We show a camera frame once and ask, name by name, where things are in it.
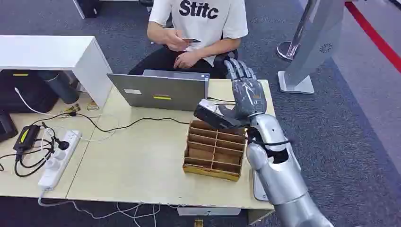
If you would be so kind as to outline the person's left hand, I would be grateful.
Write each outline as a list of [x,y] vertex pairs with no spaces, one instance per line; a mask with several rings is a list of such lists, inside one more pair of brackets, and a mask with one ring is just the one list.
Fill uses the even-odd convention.
[[188,69],[194,66],[197,61],[202,57],[195,51],[193,52],[183,52],[178,55],[174,62],[174,69]]

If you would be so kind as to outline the person's right hand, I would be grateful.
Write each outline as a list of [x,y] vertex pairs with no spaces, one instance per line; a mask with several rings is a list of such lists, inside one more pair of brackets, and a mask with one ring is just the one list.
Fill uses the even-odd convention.
[[182,32],[180,30],[167,29],[165,30],[165,33],[165,43],[170,50],[181,52],[189,46],[189,44],[183,40]]

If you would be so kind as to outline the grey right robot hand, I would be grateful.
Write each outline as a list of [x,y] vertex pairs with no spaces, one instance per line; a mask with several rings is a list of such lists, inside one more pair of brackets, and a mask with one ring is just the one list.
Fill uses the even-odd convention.
[[218,109],[229,122],[228,128],[247,127],[251,119],[267,110],[265,93],[254,71],[243,61],[230,58],[224,61],[228,76],[232,82],[232,92],[235,100],[233,109],[224,104]]

